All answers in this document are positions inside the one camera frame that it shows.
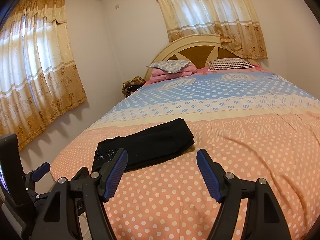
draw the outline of gray floral pillow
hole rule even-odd
[[[168,73],[177,73],[190,62],[190,60],[173,59],[152,63],[148,68],[159,68],[167,71]]]

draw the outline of orange polka dot fabric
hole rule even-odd
[[[320,214],[320,114],[266,114],[187,122],[195,145],[180,157],[123,174],[105,204],[118,239],[206,239],[220,205],[208,193],[196,164],[205,148],[240,179],[265,178],[282,208],[293,239],[302,239]],[[52,163],[55,180],[91,170],[105,138],[126,136],[156,124],[83,132]],[[247,200],[241,201],[233,240],[241,238]]]

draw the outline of oval logo on bedsheet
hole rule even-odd
[[[229,73],[222,75],[223,80],[255,80],[256,78],[249,74],[244,73]]]
[[[179,78],[179,79],[173,80],[171,82],[168,82],[167,84],[164,84],[162,87],[159,88],[159,90],[168,89],[168,88],[175,88],[175,87],[184,86],[184,85],[190,85],[194,81],[196,81],[196,78],[190,78],[190,77]]]

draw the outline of striped pillow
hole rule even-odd
[[[208,62],[209,71],[255,68],[254,65],[242,58],[221,58]]]

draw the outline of floral curtain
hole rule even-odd
[[[21,0],[0,32],[0,135],[16,133],[22,150],[86,100],[64,0]]]
[[[221,45],[242,58],[268,58],[258,17],[250,0],[157,0],[169,41],[219,34]]]

